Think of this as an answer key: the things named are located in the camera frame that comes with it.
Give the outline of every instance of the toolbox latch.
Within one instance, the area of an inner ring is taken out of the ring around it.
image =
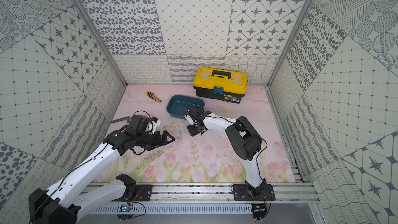
[[[223,94],[224,93],[224,88],[223,87],[214,87],[213,92]]]

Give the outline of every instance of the toolbox handle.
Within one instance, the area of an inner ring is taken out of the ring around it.
[[[211,74],[211,76],[214,76],[215,74],[217,75],[225,75],[228,76],[228,79],[231,79],[231,72],[224,72],[224,71],[219,71],[219,70],[213,70],[213,73]]]

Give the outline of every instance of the vented metal panel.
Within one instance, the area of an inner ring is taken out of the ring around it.
[[[90,214],[118,214],[123,204],[105,204]],[[147,208],[146,214],[251,214],[251,204],[144,204]],[[132,212],[120,212],[120,214],[143,214],[141,205],[133,205]]]

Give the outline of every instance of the yellow utility knife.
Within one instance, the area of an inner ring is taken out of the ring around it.
[[[159,97],[157,97],[156,95],[154,95],[153,93],[151,93],[149,91],[146,92],[146,95],[149,96],[149,98],[153,99],[156,102],[161,102],[162,101],[161,99],[159,99]]]

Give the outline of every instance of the yellow toolbox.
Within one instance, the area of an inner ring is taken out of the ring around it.
[[[246,94],[247,75],[241,72],[200,67],[193,87],[196,96],[240,103]]]

